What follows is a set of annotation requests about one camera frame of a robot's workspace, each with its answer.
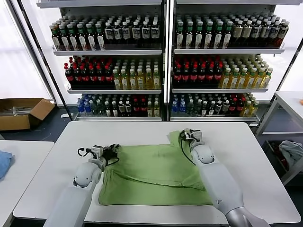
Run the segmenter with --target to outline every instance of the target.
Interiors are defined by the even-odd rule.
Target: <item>blue cloth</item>
[[[0,178],[3,178],[8,171],[12,158],[12,154],[0,151]]]

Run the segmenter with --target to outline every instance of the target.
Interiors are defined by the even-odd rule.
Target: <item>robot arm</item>
[[[263,219],[251,214],[243,203],[243,192],[227,168],[218,161],[202,141],[199,130],[185,130],[180,134],[181,143],[190,142],[193,163],[210,194],[214,206],[227,218],[231,227],[269,227]]]
[[[92,149],[86,149],[84,156],[91,153],[93,158],[79,166],[73,182],[60,195],[44,227],[81,227],[83,225],[93,191],[101,178],[101,172],[109,165],[111,159],[118,159],[116,152],[118,146],[103,148],[95,145]]]

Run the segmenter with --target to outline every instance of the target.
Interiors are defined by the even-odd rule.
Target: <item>metal shelf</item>
[[[267,92],[268,88],[252,88],[252,89],[172,89],[172,93],[245,93],[245,92]]]
[[[284,52],[284,44],[279,49],[254,48],[254,49],[174,49],[175,54],[248,54],[248,53],[276,53]]]
[[[177,0],[177,4],[300,5],[303,0]]]
[[[257,117],[171,117],[171,122],[258,122]]]
[[[73,55],[160,55],[162,50],[54,51],[57,56]]]
[[[46,8],[160,5],[161,0],[41,0],[37,6]]]
[[[162,90],[68,89],[70,94],[161,94]]]

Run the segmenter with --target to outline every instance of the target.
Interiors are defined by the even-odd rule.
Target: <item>cardboard box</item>
[[[32,107],[28,115],[0,116],[0,131],[20,130],[36,127],[55,107],[44,98],[8,98],[0,100],[0,112],[13,106]]]

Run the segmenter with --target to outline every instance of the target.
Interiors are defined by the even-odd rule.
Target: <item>green cloth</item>
[[[179,131],[170,144],[121,146],[120,161],[106,167],[102,205],[212,205],[196,166],[183,155]],[[190,157],[189,148],[183,144]]]

